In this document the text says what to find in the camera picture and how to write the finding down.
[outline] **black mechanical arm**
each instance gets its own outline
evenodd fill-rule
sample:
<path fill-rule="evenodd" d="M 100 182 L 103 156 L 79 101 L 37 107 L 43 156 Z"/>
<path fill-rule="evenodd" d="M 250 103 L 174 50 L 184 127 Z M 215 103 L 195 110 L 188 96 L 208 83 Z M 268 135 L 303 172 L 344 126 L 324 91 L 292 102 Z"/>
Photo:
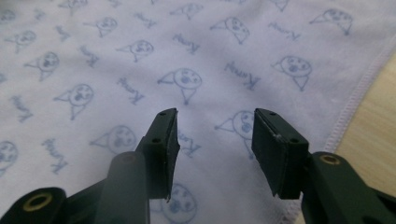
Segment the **black mechanical arm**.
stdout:
<path fill-rule="evenodd" d="M 273 195 L 303 194 L 307 224 L 396 223 L 396 199 L 364 184 L 349 163 L 309 144 L 277 113 L 256 109 L 252 150 Z M 17 200 L 0 224 L 149 224 L 149 199 L 171 196 L 179 151 L 177 110 L 159 113 L 136 151 L 111 162 L 108 176 L 66 198 L 37 189 Z"/>

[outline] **printed cartoon face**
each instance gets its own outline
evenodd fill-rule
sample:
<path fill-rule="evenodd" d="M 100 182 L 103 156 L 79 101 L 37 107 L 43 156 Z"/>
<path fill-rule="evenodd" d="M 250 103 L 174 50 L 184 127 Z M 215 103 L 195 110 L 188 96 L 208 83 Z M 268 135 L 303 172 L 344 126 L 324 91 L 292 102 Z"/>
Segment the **printed cartoon face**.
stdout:
<path fill-rule="evenodd" d="M 181 68 L 175 72 L 175 83 L 183 89 L 196 89 L 202 84 L 201 77 L 188 68 Z"/>
<path fill-rule="evenodd" d="M 69 7 L 84 7 L 87 6 L 87 0 L 69 0 Z"/>
<path fill-rule="evenodd" d="M 324 12 L 323 17 L 327 21 L 334 23 L 349 23 L 352 22 L 352 17 L 343 11 L 337 9 L 329 9 Z"/>
<path fill-rule="evenodd" d="M 25 31 L 20 35 L 16 36 L 16 42 L 18 45 L 28 45 L 35 40 L 35 33 L 32 31 Z"/>
<path fill-rule="evenodd" d="M 183 7 L 183 13 L 187 15 L 193 15 L 197 12 L 199 12 L 203 7 L 200 5 L 196 4 L 188 4 L 185 7 Z"/>
<path fill-rule="evenodd" d="M 309 62 L 295 56 L 285 57 L 280 64 L 283 72 L 292 77 L 308 76 L 312 71 Z"/>
<path fill-rule="evenodd" d="M 233 32 L 235 35 L 248 35 L 249 31 L 248 28 L 235 17 L 229 18 L 225 21 L 227 29 Z"/>
<path fill-rule="evenodd" d="M 53 71 L 58 64 L 58 56 L 53 52 L 48 52 L 39 59 L 38 68 L 40 68 L 41 71 Z"/>
<path fill-rule="evenodd" d="M 147 56 L 154 51 L 154 47 L 146 40 L 139 40 L 131 46 L 131 52 L 135 55 Z"/>
<path fill-rule="evenodd" d="M 249 111 L 241 111 L 233 117 L 233 129 L 245 139 L 253 135 L 254 115 Z"/>
<path fill-rule="evenodd" d="M 113 18 L 106 17 L 101 21 L 97 22 L 96 26 L 101 30 L 112 31 L 117 27 L 117 22 Z"/>
<path fill-rule="evenodd" d="M 10 10 L 0 12 L 0 24 L 15 20 L 15 13 Z"/>
<path fill-rule="evenodd" d="M 187 189 L 174 184 L 169 203 L 162 202 L 163 213 L 171 223 L 187 223 L 192 220 L 197 211 L 197 205 Z"/>
<path fill-rule="evenodd" d="M 0 143 L 0 171 L 11 166 L 18 157 L 18 150 L 10 142 Z"/>
<path fill-rule="evenodd" d="M 108 148 L 116 154 L 134 150 L 135 144 L 136 137 L 126 126 L 115 127 L 111 130 L 107 138 Z"/>
<path fill-rule="evenodd" d="M 85 84 L 77 85 L 70 92 L 69 101 L 72 105 L 86 105 L 93 97 L 93 90 Z"/>

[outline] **table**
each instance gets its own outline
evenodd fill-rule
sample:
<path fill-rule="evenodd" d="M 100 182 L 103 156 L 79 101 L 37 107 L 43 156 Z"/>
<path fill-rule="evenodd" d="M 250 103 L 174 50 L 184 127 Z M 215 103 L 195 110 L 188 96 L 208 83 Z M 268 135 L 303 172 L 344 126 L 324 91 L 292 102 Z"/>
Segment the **table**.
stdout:
<path fill-rule="evenodd" d="M 368 186 L 396 196 L 396 54 L 365 95 L 336 154 Z M 295 223 L 304 223 L 302 214 Z"/>

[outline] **screw hole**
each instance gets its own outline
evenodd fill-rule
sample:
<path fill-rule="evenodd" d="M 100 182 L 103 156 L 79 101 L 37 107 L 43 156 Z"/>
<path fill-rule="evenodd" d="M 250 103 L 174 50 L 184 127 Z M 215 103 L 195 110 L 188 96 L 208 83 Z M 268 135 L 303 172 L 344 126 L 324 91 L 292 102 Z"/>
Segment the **screw hole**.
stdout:
<path fill-rule="evenodd" d="M 34 212 L 40 210 L 52 201 L 52 194 L 44 192 L 39 193 L 30 198 L 24 205 L 23 210 L 26 212 Z"/>
<path fill-rule="evenodd" d="M 341 163 L 340 160 L 332 155 L 323 155 L 320 157 L 320 159 L 330 165 L 339 165 Z"/>

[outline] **light blue fabric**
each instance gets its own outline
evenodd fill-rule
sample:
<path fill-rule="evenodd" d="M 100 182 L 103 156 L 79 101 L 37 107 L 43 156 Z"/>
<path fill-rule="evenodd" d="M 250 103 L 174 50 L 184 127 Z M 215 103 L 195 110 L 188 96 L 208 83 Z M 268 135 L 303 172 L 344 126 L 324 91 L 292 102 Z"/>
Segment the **light blue fabric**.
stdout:
<path fill-rule="evenodd" d="M 335 151 L 392 53 L 393 0 L 0 2 L 0 215 L 49 186 L 71 195 L 176 107 L 173 199 L 152 223 L 290 223 L 251 149 L 270 109 Z"/>

